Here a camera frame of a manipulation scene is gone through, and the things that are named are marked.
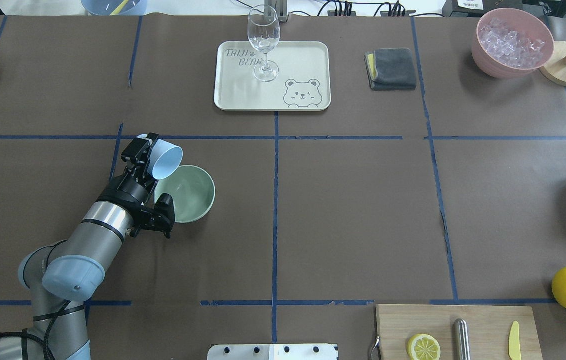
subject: wooden cutting board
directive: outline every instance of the wooden cutting board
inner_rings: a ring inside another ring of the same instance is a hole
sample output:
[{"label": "wooden cutting board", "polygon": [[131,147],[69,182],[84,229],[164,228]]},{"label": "wooden cutting board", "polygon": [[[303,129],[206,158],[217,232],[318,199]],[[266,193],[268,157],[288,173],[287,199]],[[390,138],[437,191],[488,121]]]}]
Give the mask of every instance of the wooden cutting board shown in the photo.
[{"label": "wooden cutting board", "polygon": [[520,326],[522,360],[543,359],[531,307],[464,305],[376,305],[381,358],[409,360],[409,338],[429,334],[440,344],[440,360],[456,360],[456,319],[467,322],[472,360],[509,360],[507,341],[513,321]]}]

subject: white bracket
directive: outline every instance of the white bracket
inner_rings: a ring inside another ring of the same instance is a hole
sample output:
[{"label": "white bracket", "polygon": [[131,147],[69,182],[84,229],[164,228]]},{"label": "white bracket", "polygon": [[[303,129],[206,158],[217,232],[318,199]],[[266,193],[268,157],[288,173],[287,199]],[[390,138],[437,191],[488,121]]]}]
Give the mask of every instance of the white bracket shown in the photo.
[{"label": "white bracket", "polygon": [[335,344],[215,345],[207,360],[338,360]]}]

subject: green bowl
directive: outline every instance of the green bowl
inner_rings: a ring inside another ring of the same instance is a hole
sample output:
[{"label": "green bowl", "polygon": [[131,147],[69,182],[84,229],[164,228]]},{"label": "green bowl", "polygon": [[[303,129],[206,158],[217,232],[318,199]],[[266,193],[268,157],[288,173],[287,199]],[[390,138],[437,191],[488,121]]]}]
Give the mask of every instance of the green bowl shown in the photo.
[{"label": "green bowl", "polygon": [[159,180],[154,202],[162,194],[170,194],[173,198],[177,223],[193,223],[212,208],[216,187],[207,171],[193,165],[181,165],[173,174]]}]

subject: folded towel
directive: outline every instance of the folded towel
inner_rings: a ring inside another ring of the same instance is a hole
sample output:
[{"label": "folded towel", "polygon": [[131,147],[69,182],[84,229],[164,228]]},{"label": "folded towel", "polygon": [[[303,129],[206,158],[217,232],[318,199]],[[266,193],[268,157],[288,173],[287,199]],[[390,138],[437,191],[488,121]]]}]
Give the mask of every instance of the folded towel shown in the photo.
[{"label": "folded towel", "polygon": [[379,48],[365,53],[369,87],[373,91],[416,88],[411,51],[408,48]]}]

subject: yellow knife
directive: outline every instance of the yellow knife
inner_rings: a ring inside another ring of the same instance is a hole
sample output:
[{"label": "yellow knife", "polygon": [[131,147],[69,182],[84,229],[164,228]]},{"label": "yellow knife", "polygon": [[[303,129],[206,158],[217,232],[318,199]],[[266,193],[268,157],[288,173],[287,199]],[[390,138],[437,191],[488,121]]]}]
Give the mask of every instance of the yellow knife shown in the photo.
[{"label": "yellow knife", "polygon": [[518,321],[512,323],[509,330],[509,357],[511,360],[521,360],[521,345],[518,337]]}]

